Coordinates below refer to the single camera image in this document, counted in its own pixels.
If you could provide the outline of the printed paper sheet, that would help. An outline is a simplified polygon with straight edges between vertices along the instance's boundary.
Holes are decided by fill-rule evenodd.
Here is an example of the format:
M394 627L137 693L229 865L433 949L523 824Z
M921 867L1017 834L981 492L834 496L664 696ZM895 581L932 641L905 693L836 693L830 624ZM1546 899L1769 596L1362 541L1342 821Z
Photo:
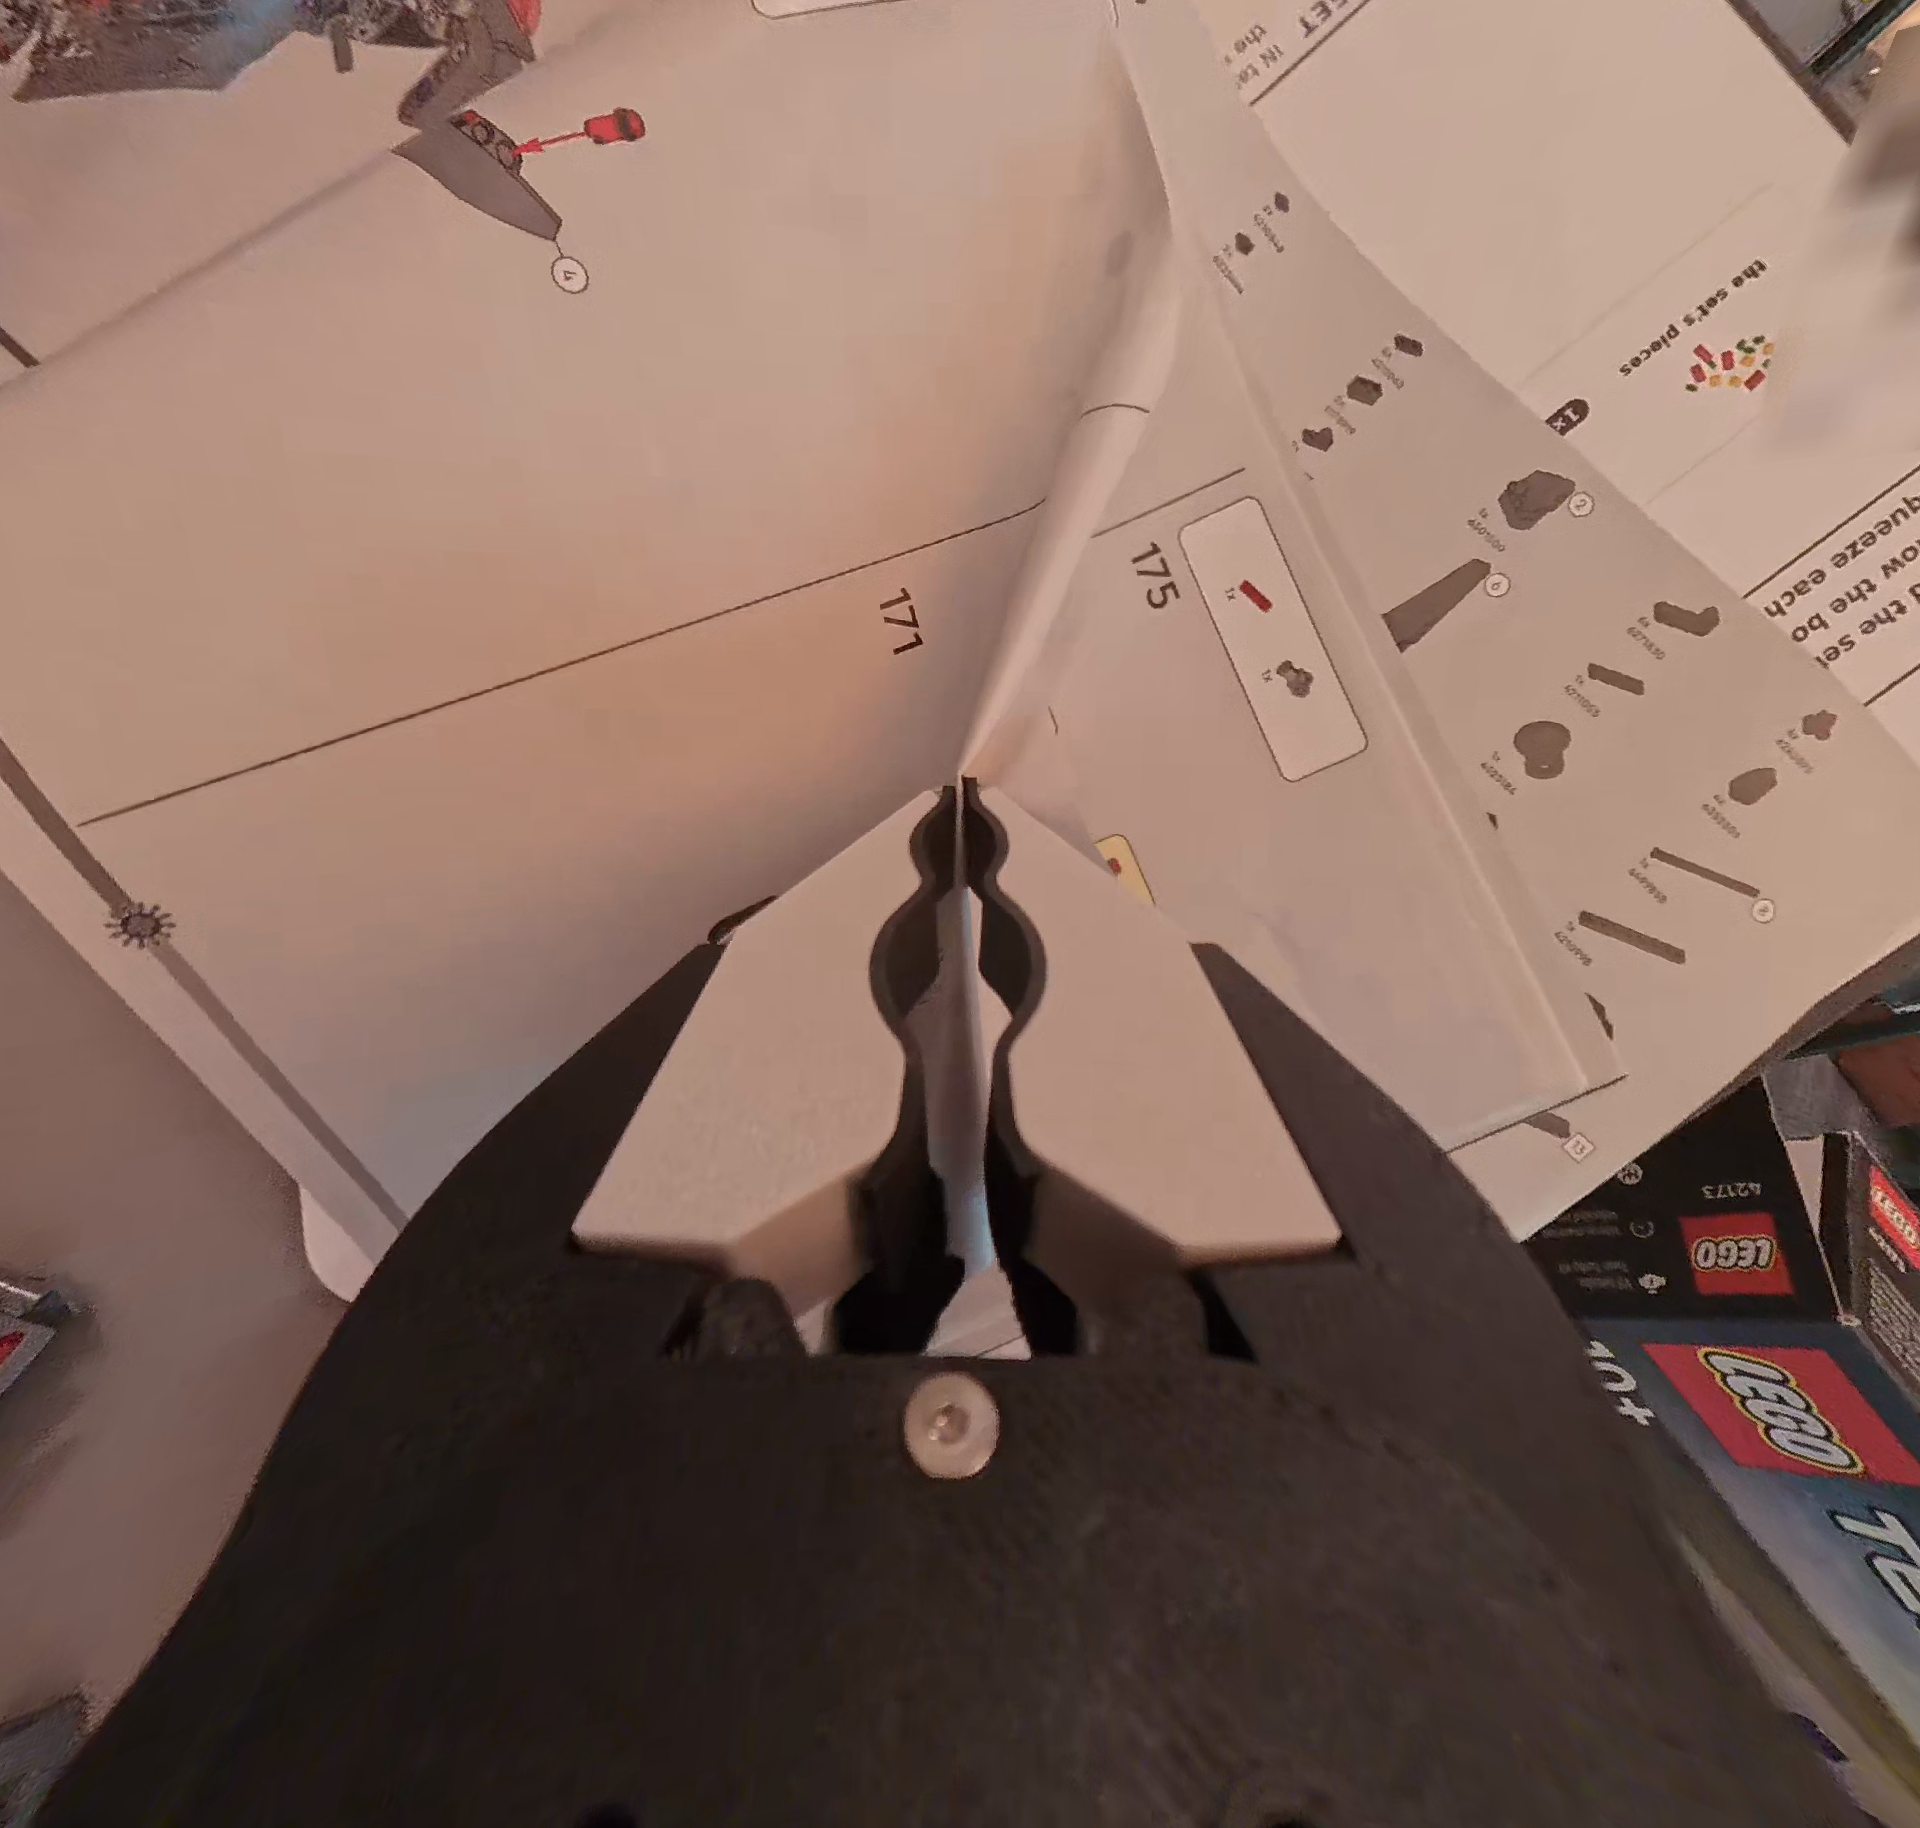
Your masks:
M1916 744L1916 380L1774 412L1846 156L1728 0L1238 0L1241 90L1365 256Z

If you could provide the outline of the large blue lego box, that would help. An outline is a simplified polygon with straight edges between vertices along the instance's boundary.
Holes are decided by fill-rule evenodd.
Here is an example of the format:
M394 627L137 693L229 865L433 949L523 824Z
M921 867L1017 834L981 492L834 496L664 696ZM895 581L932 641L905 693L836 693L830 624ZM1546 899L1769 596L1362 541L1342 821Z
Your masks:
M1841 1317L1759 1080L1526 1251L1627 1421L1664 1430L1891 1723L1918 1721L1918 1429Z

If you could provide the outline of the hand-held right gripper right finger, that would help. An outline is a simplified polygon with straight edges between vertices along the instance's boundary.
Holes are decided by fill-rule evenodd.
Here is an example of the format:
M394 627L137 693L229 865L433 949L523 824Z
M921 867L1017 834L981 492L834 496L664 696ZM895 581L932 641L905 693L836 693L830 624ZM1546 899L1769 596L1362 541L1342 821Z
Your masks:
M1020 1323L1332 1255L1339 1225L1182 929L967 782L989 1052L983 1191Z

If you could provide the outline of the small dark lego box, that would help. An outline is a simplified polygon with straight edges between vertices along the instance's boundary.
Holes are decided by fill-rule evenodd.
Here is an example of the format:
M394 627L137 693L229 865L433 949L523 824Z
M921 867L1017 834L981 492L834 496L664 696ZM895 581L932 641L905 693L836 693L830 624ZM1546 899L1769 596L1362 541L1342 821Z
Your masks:
M1916 1393L1916 1130L1824 1135L1818 1238L1838 1311Z

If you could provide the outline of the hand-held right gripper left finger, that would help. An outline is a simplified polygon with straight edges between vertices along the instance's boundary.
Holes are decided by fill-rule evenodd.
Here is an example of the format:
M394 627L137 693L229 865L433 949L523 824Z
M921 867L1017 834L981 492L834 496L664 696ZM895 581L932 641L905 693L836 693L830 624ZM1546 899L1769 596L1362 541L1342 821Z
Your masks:
M757 1281L806 1315L936 1321L961 1264L910 1017L941 964L956 794L910 798L717 950L574 1217L597 1255Z

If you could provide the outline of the grey and red lego parts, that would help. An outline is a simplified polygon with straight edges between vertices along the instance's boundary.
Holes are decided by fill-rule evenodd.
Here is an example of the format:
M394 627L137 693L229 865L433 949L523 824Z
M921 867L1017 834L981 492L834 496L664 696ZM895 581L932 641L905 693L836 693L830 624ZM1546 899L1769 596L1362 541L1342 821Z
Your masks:
M87 1369L102 1348L100 1287L2 1266L2 1399L39 1375Z

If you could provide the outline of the lego instruction booklet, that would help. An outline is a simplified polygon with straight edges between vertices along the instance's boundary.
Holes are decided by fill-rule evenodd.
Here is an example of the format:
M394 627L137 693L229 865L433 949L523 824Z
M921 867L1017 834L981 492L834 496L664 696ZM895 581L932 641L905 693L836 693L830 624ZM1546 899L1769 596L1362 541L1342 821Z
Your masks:
M1520 1232L1916 964L1916 756L1342 228L1238 0L634 0L3 388L3 891L362 1274L1008 794Z

